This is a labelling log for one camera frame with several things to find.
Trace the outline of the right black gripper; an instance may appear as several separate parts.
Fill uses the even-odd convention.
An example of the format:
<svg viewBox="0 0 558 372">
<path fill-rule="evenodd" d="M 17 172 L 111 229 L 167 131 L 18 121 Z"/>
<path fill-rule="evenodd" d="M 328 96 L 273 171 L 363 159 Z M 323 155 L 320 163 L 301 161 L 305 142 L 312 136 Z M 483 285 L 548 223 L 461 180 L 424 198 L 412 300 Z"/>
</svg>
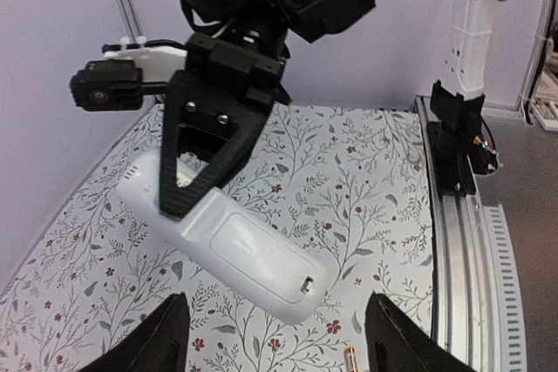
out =
<svg viewBox="0 0 558 372">
<path fill-rule="evenodd" d="M 191 72 L 176 71 L 167 84 L 160 147 L 160 210 L 177 219 L 248 163 L 273 104 L 291 104 L 283 61 L 200 33 L 185 49 Z M 206 165 L 189 186 L 178 186 L 184 153 Z"/>
</svg>

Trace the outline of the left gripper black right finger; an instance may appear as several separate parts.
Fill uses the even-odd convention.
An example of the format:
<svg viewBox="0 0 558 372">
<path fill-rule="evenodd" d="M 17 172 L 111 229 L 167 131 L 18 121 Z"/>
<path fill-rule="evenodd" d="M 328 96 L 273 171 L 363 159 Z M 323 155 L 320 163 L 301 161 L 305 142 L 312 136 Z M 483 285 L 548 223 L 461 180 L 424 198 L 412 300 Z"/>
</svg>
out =
<svg viewBox="0 0 558 372">
<path fill-rule="evenodd" d="M 364 335 L 371 371 L 459 372 L 472 368 L 442 349 L 385 294 L 372 294 Z"/>
</svg>

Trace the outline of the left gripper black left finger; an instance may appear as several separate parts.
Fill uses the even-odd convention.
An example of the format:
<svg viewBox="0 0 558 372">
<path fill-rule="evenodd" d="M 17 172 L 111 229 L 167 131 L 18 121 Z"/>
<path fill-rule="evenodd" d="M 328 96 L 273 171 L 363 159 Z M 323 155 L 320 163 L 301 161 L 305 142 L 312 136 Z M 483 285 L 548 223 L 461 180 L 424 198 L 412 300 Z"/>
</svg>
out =
<svg viewBox="0 0 558 372">
<path fill-rule="evenodd" d="M 122 342 L 82 369 L 89 372 L 184 371 L 190 332 L 187 297 L 169 295 Z"/>
</svg>

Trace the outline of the white remote control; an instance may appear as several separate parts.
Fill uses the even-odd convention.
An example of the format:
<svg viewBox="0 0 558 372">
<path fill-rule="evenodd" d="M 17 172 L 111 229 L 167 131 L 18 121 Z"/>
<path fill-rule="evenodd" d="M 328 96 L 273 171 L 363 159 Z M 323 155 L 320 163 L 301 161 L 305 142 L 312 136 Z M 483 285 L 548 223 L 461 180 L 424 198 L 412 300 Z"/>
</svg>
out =
<svg viewBox="0 0 558 372">
<path fill-rule="evenodd" d="M 153 232 L 227 287 L 291 325 L 310 318 L 322 302 L 324 264 L 251 215 L 220 188 L 211 189 L 181 219 L 159 205 L 160 152 L 141 154 L 116 186 L 124 204 Z"/>
</svg>

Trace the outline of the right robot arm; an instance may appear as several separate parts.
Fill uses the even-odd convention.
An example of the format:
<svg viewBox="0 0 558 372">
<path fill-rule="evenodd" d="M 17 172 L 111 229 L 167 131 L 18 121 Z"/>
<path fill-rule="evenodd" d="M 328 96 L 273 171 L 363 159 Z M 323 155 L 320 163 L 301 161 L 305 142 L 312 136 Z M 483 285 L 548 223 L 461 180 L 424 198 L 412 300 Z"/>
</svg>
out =
<svg viewBox="0 0 558 372">
<path fill-rule="evenodd" d="M 377 0 L 180 0 L 193 29 L 184 65 L 166 88 L 159 206 L 185 217 L 246 164 L 282 88 L 285 38 L 307 42 L 348 30 Z M 475 175 L 498 167 L 481 140 L 493 11 L 502 0 L 453 0 L 452 44 L 432 87 L 427 128 L 437 189 L 472 195 Z"/>
</svg>

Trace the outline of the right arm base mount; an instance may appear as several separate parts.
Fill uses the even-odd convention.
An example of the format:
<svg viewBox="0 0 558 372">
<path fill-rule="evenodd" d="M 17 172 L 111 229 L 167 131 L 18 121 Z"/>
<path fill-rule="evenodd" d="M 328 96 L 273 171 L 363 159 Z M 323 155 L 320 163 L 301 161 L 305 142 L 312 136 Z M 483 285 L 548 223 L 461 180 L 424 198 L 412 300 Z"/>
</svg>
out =
<svg viewBox="0 0 558 372">
<path fill-rule="evenodd" d="M 470 141 L 456 139 L 440 122 L 428 122 L 426 133 L 433 157 L 434 183 L 439 196 L 475 195 L 476 176 L 491 176 L 500 167 L 498 151 L 486 122 L 488 138 L 482 134 Z"/>
</svg>

